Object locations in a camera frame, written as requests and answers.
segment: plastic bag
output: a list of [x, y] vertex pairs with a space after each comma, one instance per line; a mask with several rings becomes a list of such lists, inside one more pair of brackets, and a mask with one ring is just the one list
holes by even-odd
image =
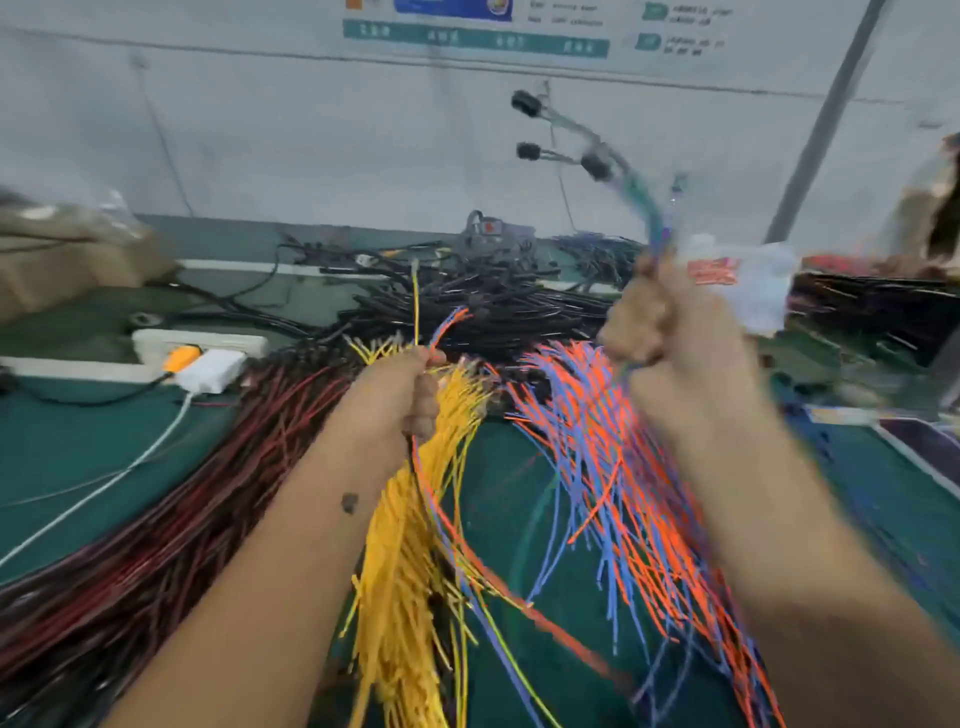
[[717, 245], [708, 234], [691, 235], [679, 260], [690, 277], [727, 300], [748, 333], [772, 336], [783, 329], [787, 296], [800, 270], [800, 257], [782, 243]]

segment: connector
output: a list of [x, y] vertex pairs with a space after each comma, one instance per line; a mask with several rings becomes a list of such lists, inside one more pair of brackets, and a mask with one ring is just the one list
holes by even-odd
[[202, 354], [200, 347], [191, 345], [177, 347], [170, 352], [167, 360], [163, 362], [163, 371], [168, 374], [176, 374], [193, 364]]
[[540, 145], [532, 141], [521, 141], [516, 145], [516, 156], [528, 161], [537, 161], [540, 158]]
[[240, 375], [247, 355], [230, 349], [211, 349], [174, 375], [174, 381], [193, 395], [219, 395]]
[[523, 89], [514, 91], [514, 95], [510, 99], [510, 106], [520, 113], [525, 113], [531, 119], [536, 119], [543, 111], [543, 101], [530, 91], [524, 91]]
[[580, 158], [580, 165], [593, 177], [594, 182], [609, 182], [613, 178], [610, 165], [595, 152], [587, 152]]

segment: green label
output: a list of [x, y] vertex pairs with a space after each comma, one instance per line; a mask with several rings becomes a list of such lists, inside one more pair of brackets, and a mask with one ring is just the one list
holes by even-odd
[[641, 33], [636, 39], [636, 49], [638, 51], [659, 51], [663, 38], [659, 33]]
[[610, 42], [597, 38], [504, 33], [421, 23], [377, 23], [369, 20], [344, 20], [344, 38], [588, 59], [604, 59], [610, 52]]
[[663, 3], [646, 3], [643, 6], [642, 20], [666, 20], [670, 14], [670, 6]]

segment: skin spot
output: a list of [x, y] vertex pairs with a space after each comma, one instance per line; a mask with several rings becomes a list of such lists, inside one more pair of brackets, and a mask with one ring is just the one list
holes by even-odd
[[360, 497], [355, 493], [344, 493], [344, 496], [340, 498], [340, 507], [344, 509], [344, 513], [352, 516], [358, 502], [360, 502]]

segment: white wall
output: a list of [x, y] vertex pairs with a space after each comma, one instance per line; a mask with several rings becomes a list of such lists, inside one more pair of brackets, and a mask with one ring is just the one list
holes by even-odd
[[[205, 217], [457, 231], [479, 207], [569, 232], [558, 170], [514, 158], [520, 140], [550, 142], [510, 94], [549, 81], [554, 104], [659, 193], [690, 174], [687, 231], [758, 242], [866, 2], [757, 0], [723, 64], [668, 78], [345, 52], [323, 2], [8, 2], [0, 183], [85, 203], [115, 188], [154, 214], [189, 204]], [[958, 8], [895, 7], [798, 220], [798, 247], [860, 245], [910, 169], [960, 129], [960, 109], [940, 101], [960, 99], [945, 70]], [[642, 237], [606, 189], [563, 174], [578, 228]]]

